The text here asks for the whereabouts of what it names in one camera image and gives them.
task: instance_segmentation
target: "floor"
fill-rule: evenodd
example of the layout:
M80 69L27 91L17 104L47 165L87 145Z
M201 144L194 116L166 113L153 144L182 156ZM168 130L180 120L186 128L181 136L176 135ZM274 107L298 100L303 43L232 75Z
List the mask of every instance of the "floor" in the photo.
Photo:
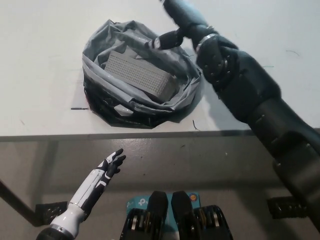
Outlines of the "floor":
M235 240L319 238L310 220L273 220L266 199L289 195L272 158L253 136L0 143L0 179L29 206L69 201L82 180L111 152L121 166L77 240L119 239L127 201L154 190L197 191L202 206L223 210ZM0 240L36 239L32 227L0 200Z

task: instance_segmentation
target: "bin liner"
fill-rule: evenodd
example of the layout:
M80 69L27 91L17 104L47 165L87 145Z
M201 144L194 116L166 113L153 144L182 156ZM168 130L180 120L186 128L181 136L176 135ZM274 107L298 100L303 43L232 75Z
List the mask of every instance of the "bin liner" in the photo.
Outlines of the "bin liner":
M108 20L88 40L82 53L84 92L90 109L111 126L154 128L181 114L192 103L200 83L200 71L181 48L154 50L145 43L157 35L137 21ZM176 94L167 102L152 101L142 90L120 80L105 66L111 51L136 53L176 77Z

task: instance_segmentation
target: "white robotic arm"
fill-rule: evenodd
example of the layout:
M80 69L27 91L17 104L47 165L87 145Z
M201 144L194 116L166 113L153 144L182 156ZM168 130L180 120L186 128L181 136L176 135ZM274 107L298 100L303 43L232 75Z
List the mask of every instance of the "white robotic arm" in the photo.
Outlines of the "white robotic arm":
M90 172L73 195L67 210L57 216L37 240L74 240L77 237L80 223L87 219L114 174L120 172L118 167L126 158L125 155L119 156L123 151L113 152Z

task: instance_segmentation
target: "table leg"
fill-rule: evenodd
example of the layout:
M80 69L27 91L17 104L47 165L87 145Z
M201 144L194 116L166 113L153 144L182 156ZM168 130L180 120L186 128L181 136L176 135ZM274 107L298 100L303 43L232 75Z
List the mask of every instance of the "table leg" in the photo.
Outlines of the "table leg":
M34 227L43 225L41 218L0 180L0 197Z

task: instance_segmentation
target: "black robotic arm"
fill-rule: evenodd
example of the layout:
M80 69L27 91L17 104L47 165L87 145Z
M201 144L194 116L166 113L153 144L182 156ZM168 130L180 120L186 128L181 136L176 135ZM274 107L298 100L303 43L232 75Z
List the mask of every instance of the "black robotic arm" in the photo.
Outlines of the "black robotic arm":
M209 26L184 0L163 7L179 26L148 46L160 50L190 38L205 79L233 116L250 126L274 157L273 167L320 232L320 134L282 99L278 84L259 63Z

